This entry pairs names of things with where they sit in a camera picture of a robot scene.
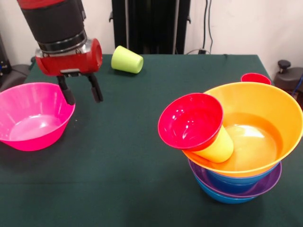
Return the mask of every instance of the bowl rim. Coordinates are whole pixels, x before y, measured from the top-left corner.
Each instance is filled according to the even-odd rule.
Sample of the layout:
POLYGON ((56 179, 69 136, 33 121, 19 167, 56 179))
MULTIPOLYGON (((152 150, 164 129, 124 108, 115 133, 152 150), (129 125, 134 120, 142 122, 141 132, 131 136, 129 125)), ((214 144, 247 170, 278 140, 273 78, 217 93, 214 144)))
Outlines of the bowl rim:
POLYGON ((264 190, 263 192, 261 193, 258 193, 258 194, 253 194, 253 195, 237 195, 237 194, 232 194, 232 193, 227 193, 227 192, 222 192, 221 190, 217 189, 216 187, 214 186, 210 186, 207 182, 203 181, 197 174, 196 172, 194 171, 194 169, 192 168, 190 162, 192 162, 190 159, 188 159, 188 164, 189 164, 189 167, 190 169, 192 170, 193 174, 195 175, 195 177, 201 182, 203 183, 208 189, 220 194, 220 195, 223 195, 223 196, 227 196, 227 197, 232 197, 232 198, 251 198, 251 197, 257 197, 257 196, 260 196, 260 195, 263 195, 265 193, 267 193, 268 191, 270 191, 271 189, 273 189, 273 187, 276 186, 276 184, 279 182, 280 178, 281 178, 281 175, 282 175, 282 162, 279 162, 277 166, 275 166, 275 168, 279 168, 279 173, 278 173, 278 177, 276 179, 276 181, 269 187, 267 188, 266 190, 264 190))
POLYGON ((219 130, 220 130, 221 127, 222 127, 222 124, 223 124, 223 117, 224 117, 223 107, 222 107, 222 105, 221 105, 221 103, 219 102, 218 99, 216 99, 216 98, 213 97, 212 95, 209 95, 209 94, 206 94, 206 93, 200 93, 200 92, 188 93, 188 94, 183 95, 183 96, 181 96, 181 97, 175 99, 174 101, 172 101, 172 102, 171 102, 171 103, 162 111, 162 113, 161 113, 161 115, 160 115, 160 117, 159 117, 159 120, 158 120, 158 127, 157 127, 157 128, 158 128, 158 135, 160 136, 161 140, 162 140, 164 143, 166 143, 167 145, 169 145, 170 147, 173 147, 173 148, 176 148, 176 149, 180 149, 180 150, 190 150, 190 149, 193 149, 193 148, 196 148, 196 147, 200 147, 200 146, 202 146, 203 144, 207 144, 210 140, 212 140, 212 139, 219 133, 219 130), (212 99, 214 99, 216 102, 218 102, 219 107, 220 107, 221 112, 222 112, 222 119, 221 119, 221 121, 220 121, 219 126, 217 127, 217 129, 214 131, 214 133, 213 133, 207 140, 204 140, 203 142, 201 142, 201 143, 199 143, 199 144, 197 144, 197 145, 194 145, 194 146, 190 146, 190 147, 189 147, 189 146, 186 146, 186 147, 172 146, 171 144, 167 143, 167 142, 163 139, 163 137, 162 137, 162 135, 161 135, 161 133, 160 133, 160 121, 161 121, 161 119, 162 119, 164 113, 166 112, 166 110, 167 110, 168 108, 170 108, 176 101, 178 101, 178 100, 180 100, 180 99, 182 99, 182 98, 185 98, 185 97, 187 97, 187 96, 192 96, 192 95, 203 95, 203 96, 208 96, 208 97, 211 97, 212 99))
POLYGON ((268 78, 267 76, 265 76, 265 75, 263 75, 261 73, 257 73, 257 72, 248 72, 248 73, 243 74, 241 76, 241 82, 247 82, 247 81, 243 81, 243 79, 245 79, 245 77, 247 77, 247 76, 249 76, 251 74, 254 74, 255 76, 260 76, 260 77, 264 78, 268 82, 266 84, 272 85, 270 78, 268 78))
MULTIPOLYGON (((54 83, 48 83, 48 82, 31 82, 31 83, 20 84, 20 85, 11 87, 11 88, 9 88, 9 89, 6 89, 6 90, 0 92, 0 96, 3 95, 3 94, 6 93, 6 92, 11 91, 11 90, 18 89, 18 88, 20 88, 20 87, 30 86, 30 85, 49 85, 49 86, 53 86, 53 87, 56 87, 56 88, 60 89, 60 86, 57 85, 57 84, 54 84, 54 83)), ((76 104, 72 105, 71 114, 69 115, 69 117, 68 117, 63 123, 60 124, 60 126, 58 126, 56 129, 51 130, 50 132, 48 132, 48 133, 46 133, 46 134, 43 134, 43 135, 41 135, 41 136, 39 136, 39 137, 27 139, 27 140, 8 140, 8 139, 2 139, 2 138, 0 137, 0 141, 3 141, 3 142, 24 142, 24 141, 36 140, 36 139, 41 138, 41 137, 43 137, 43 136, 45 136, 45 135, 48 135, 48 134, 50 134, 50 133, 52 133, 52 132, 58 130, 59 128, 61 128, 63 125, 65 125, 65 124, 70 120, 70 118, 72 117, 72 115, 73 115, 73 113, 74 113, 74 111, 75 111, 75 107, 76 107, 76 104)))
POLYGON ((197 177, 197 175, 194 175, 194 177, 195 177, 196 180, 198 180, 205 187, 205 189, 203 189, 203 191, 208 190, 212 194, 214 194, 216 196, 219 196, 221 198, 224 198, 224 199, 228 199, 228 200, 232 200, 232 201, 249 201, 249 200, 252 200, 252 199, 257 197, 257 196, 250 196, 250 197, 246 197, 246 198, 240 198, 240 197, 231 197, 231 196, 227 196, 227 195, 224 195, 224 194, 220 194, 220 193, 212 190, 211 188, 209 188, 203 181, 200 181, 200 179, 197 177))
POLYGON ((204 168, 207 172, 209 172, 210 174, 214 174, 214 175, 218 175, 219 177, 225 177, 225 178, 229 178, 229 179, 241 179, 241 180, 244 180, 244 179, 251 179, 251 178, 255 178, 255 177, 260 177, 262 176, 263 174, 266 174, 267 172, 270 172, 272 170, 274 170, 274 168, 276 168, 278 166, 279 163, 276 163, 273 167, 271 167, 270 169, 268 169, 267 171, 261 173, 261 174, 257 174, 257 175, 253 175, 253 176, 247 176, 247 177, 236 177, 236 176, 227 176, 227 175, 223 175, 223 174, 220 174, 220 173, 217 173, 215 171, 212 171, 212 170, 209 170, 207 168, 204 168, 204 167, 201 167, 201 168, 204 168))
POLYGON ((300 131, 300 133, 299 133, 299 136, 298 136, 297 141, 296 141, 296 142, 294 143, 294 145, 289 149, 288 152, 286 152, 283 156, 281 156, 281 157, 278 158, 277 160, 275 160, 275 161, 273 161, 273 162, 271 162, 271 163, 269 163, 269 164, 267 164, 267 165, 264 165, 264 166, 262 166, 262 167, 255 168, 255 169, 241 170, 241 171, 228 171, 228 170, 218 170, 218 169, 214 169, 214 168, 212 168, 212 167, 208 167, 208 166, 205 166, 205 165, 203 165, 203 164, 200 164, 195 158, 192 158, 192 156, 198 156, 198 155, 194 154, 193 152, 183 150, 183 153, 185 154, 185 156, 186 156, 187 158, 189 158, 191 161, 193 161, 194 163, 196 163, 197 165, 199 165, 199 166, 201 166, 201 167, 203 167, 203 168, 212 170, 212 171, 214 171, 214 172, 221 173, 221 174, 235 174, 235 175, 236 175, 236 174, 249 174, 249 173, 251 173, 251 172, 260 171, 260 170, 262 170, 262 169, 269 168, 269 167, 271 167, 271 166, 277 164, 277 163, 280 162, 281 160, 283 160, 286 156, 288 156, 288 155, 296 148, 296 146, 298 145, 298 143, 301 141, 301 138, 302 138, 302 135, 303 135, 303 112, 302 112, 301 107, 299 106, 299 104, 297 103, 297 101, 296 101, 290 94, 288 94, 287 92, 285 92, 285 91, 283 91, 282 89, 279 89, 279 88, 277 88, 277 87, 275 87, 275 86, 273 86, 273 85, 263 84, 263 83, 258 83, 258 82, 245 82, 245 83, 244 83, 244 82, 233 82, 233 83, 223 84, 223 85, 214 87, 214 88, 212 88, 212 89, 210 89, 210 90, 205 91, 205 93, 209 95, 209 92, 211 92, 211 91, 214 91, 214 90, 217 90, 217 89, 221 89, 222 87, 230 87, 230 86, 233 86, 233 85, 235 85, 235 84, 237 84, 237 85, 242 85, 242 86, 247 86, 247 85, 249 85, 249 84, 253 84, 253 85, 258 85, 259 87, 270 87, 270 89, 272 89, 272 90, 276 90, 276 91, 278 91, 278 92, 281 92, 281 93, 285 94, 286 96, 289 97, 290 102, 292 102, 292 103, 296 106, 297 110, 299 111, 300 116, 301 116, 301 124, 302 124, 302 126, 301 126, 301 131, 300 131))

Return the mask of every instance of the purple bowl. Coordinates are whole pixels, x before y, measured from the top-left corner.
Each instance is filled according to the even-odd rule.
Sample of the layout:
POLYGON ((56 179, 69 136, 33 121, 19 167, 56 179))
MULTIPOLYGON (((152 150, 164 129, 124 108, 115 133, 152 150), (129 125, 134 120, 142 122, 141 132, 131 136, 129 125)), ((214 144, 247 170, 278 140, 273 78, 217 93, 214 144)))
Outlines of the purple bowl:
POLYGON ((214 185, 210 182, 207 171, 202 168, 201 166, 198 166, 194 162, 188 160, 189 166, 191 170, 193 171, 194 175, 201 181, 203 184, 205 184, 208 188, 211 190, 233 198, 248 198, 248 197, 254 197, 262 195, 269 190, 271 190, 279 181, 281 173, 282 173, 282 163, 280 162, 277 167, 266 177, 262 178, 260 181, 258 181, 251 189, 249 189, 246 192, 238 193, 238 194, 230 194, 226 192, 222 192, 218 190, 214 185))

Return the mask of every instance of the red cup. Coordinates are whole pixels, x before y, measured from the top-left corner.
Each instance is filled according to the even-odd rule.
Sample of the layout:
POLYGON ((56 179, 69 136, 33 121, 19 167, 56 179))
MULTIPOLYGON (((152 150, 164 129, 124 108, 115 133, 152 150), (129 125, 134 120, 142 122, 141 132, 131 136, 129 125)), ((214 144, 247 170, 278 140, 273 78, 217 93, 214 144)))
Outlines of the red cup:
POLYGON ((257 82, 271 85, 271 81, 268 77, 259 73, 246 73, 241 77, 241 82, 257 82))
POLYGON ((173 148, 201 151, 215 141, 222 122, 223 109, 216 98, 192 93, 165 108, 158 122, 158 133, 173 148))

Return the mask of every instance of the green tablecloth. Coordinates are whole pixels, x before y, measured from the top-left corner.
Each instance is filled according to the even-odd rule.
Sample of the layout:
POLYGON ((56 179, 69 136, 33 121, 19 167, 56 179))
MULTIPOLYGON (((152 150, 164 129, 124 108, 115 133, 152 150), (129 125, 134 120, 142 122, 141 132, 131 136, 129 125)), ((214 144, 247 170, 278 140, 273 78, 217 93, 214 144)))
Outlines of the green tablecloth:
MULTIPOLYGON (((266 74, 257 56, 145 55, 135 76, 112 70, 110 58, 96 74, 103 103, 86 78, 67 79, 76 111, 57 143, 29 153, 0 144, 1 227, 303 226, 302 145, 273 190, 225 205, 201 191, 182 152, 157 133, 177 97, 266 74)), ((27 81, 56 83, 37 66, 27 81)))

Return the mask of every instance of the pink bowl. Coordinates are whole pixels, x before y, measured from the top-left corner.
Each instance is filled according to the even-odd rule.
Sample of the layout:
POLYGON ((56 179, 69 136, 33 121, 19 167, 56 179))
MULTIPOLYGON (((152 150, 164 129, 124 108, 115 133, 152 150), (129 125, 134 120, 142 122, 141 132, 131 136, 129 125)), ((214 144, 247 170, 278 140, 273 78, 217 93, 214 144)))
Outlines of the pink bowl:
POLYGON ((75 110, 51 83, 12 87, 0 93, 0 103, 0 141, 22 151, 54 144, 75 110))

